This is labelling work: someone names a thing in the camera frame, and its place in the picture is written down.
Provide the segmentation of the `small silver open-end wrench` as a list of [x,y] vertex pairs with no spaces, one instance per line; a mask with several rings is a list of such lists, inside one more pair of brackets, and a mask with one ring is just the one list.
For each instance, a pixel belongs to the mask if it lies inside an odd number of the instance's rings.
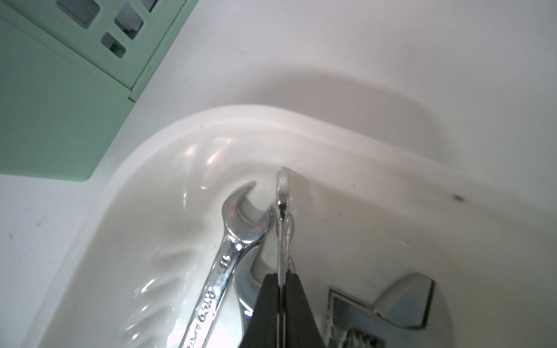
[[282,169],[276,177],[276,232],[278,241],[277,276],[278,285],[283,289],[287,281],[290,261],[290,244],[293,236],[293,217],[290,213],[290,175]]

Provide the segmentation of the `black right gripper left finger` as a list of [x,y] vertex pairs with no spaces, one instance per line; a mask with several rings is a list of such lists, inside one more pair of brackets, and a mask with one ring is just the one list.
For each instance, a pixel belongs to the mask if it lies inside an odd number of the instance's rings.
[[277,275],[266,275],[240,348],[277,346],[278,294]]

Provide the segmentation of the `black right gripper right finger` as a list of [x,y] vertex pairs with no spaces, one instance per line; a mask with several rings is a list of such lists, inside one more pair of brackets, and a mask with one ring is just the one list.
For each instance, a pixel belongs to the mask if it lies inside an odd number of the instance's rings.
[[286,278],[286,347],[324,348],[300,277],[292,272]]

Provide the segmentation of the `large silver open-end wrench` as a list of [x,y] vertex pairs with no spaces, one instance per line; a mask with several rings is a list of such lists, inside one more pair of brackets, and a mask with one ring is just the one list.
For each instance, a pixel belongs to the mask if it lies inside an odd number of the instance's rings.
[[249,326],[265,276],[276,272],[275,268],[263,260],[261,254],[260,246],[252,248],[239,261],[233,275],[242,319],[242,333],[245,333]]

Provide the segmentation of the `silver wrench marked 11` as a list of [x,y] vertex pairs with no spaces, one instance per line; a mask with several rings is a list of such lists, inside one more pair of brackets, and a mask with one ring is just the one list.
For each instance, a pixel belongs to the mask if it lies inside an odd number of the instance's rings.
[[269,207],[256,221],[250,220],[243,213],[242,205],[256,185],[255,181],[246,183],[230,194],[223,203],[223,239],[180,341],[180,347],[205,346],[236,267],[252,248],[264,240],[274,223],[273,207]]

